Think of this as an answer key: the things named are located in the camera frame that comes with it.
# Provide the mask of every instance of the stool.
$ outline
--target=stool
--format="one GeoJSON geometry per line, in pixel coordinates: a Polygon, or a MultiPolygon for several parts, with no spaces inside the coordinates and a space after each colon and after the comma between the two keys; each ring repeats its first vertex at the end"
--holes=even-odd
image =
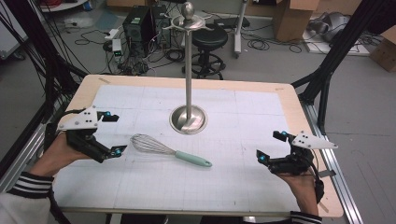
{"type": "Polygon", "coordinates": [[[192,58],[199,58],[198,63],[191,64],[191,71],[197,75],[197,78],[219,75],[219,79],[223,80],[220,71],[225,68],[225,63],[219,56],[210,53],[210,51],[223,47],[228,41],[228,35],[224,29],[216,24],[207,24],[206,26],[213,31],[201,29],[192,32],[192,44],[198,47],[200,53],[192,55],[192,58]],[[200,69],[196,70],[194,66],[199,66],[200,69]]]}

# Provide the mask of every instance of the white tabletop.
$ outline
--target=white tabletop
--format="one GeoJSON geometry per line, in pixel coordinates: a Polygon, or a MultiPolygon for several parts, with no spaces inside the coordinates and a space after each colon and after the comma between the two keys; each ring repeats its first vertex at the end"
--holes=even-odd
{"type": "MultiPolygon", "coordinates": [[[[182,84],[175,78],[86,77],[69,109],[91,101],[98,110],[119,115],[117,124],[100,123],[95,135],[107,147],[128,147],[121,158],[103,164],[78,161],[63,169],[54,186],[58,204],[66,211],[230,216],[286,216],[298,210],[286,183],[255,157],[256,149],[274,158],[288,154],[289,145],[274,139],[272,131],[297,132],[288,119],[304,113],[296,105],[285,106],[285,100],[297,99],[292,87],[194,80],[192,103],[205,110],[209,122],[200,133],[184,135],[169,124],[171,111],[185,104],[182,84]],[[135,133],[149,134],[213,166],[137,152],[129,140],[135,133]]],[[[326,190],[332,195],[332,186],[326,190]]],[[[338,198],[323,199],[323,204],[322,216],[342,215],[338,198]]]]}

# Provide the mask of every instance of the whisk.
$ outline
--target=whisk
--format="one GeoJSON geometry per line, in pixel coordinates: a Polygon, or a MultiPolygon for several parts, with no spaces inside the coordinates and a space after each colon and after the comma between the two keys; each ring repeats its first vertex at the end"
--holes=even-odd
{"type": "Polygon", "coordinates": [[[206,167],[212,166],[212,162],[210,161],[207,161],[201,157],[197,157],[186,152],[173,150],[172,148],[167,147],[166,145],[157,141],[155,138],[148,136],[146,134],[137,133],[134,136],[132,136],[131,141],[134,147],[142,152],[175,155],[175,157],[178,159],[181,159],[183,161],[188,161],[196,165],[206,166],[206,167]]]}

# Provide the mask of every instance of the wire whisk head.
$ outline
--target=wire whisk head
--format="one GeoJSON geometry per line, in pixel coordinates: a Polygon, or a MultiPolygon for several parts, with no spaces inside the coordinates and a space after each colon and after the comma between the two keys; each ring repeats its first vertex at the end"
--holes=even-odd
{"type": "Polygon", "coordinates": [[[131,142],[134,145],[134,148],[142,152],[169,155],[173,155],[176,153],[172,148],[167,147],[163,143],[159,142],[157,139],[146,134],[135,134],[131,137],[131,142]]]}

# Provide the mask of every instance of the power strip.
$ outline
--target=power strip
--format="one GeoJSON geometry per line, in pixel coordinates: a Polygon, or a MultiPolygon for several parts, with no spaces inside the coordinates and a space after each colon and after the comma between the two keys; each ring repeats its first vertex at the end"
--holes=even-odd
{"type": "Polygon", "coordinates": [[[121,48],[121,40],[120,39],[113,39],[111,48],[114,54],[114,61],[116,63],[120,63],[122,57],[122,48],[121,48]]]}
{"type": "Polygon", "coordinates": [[[120,29],[112,29],[108,32],[110,35],[105,36],[105,40],[112,40],[120,32],[120,29]]]}

